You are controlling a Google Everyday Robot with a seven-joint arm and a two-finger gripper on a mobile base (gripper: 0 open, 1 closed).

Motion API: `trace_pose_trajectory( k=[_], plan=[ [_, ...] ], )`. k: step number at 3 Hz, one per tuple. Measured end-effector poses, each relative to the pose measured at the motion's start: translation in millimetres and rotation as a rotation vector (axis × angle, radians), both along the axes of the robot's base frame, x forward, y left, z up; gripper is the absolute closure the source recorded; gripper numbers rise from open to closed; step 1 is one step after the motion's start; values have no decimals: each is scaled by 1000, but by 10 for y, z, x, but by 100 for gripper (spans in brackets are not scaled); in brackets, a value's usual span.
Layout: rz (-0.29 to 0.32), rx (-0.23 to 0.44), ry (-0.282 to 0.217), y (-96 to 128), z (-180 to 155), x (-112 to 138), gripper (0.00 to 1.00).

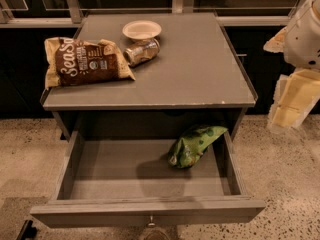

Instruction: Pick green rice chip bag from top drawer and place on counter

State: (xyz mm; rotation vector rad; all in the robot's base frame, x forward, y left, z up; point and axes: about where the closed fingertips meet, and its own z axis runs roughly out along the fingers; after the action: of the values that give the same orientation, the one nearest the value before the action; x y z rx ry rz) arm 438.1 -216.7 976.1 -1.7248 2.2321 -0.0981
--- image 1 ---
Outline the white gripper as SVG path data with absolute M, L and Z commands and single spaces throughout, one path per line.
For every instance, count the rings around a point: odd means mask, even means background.
M 301 8 L 263 49 L 284 51 L 285 61 L 297 67 L 278 79 L 267 126 L 278 133 L 298 128 L 320 99 L 320 71 L 311 70 L 320 69 L 320 19 L 314 6 Z

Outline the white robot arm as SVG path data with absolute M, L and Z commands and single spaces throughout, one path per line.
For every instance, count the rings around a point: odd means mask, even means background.
M 298 128 L 320 99 L 320 0 L 306 0 L 263 49 L 282 53 L 285 62 L 295 67 L 277 81 L 268 127 Z

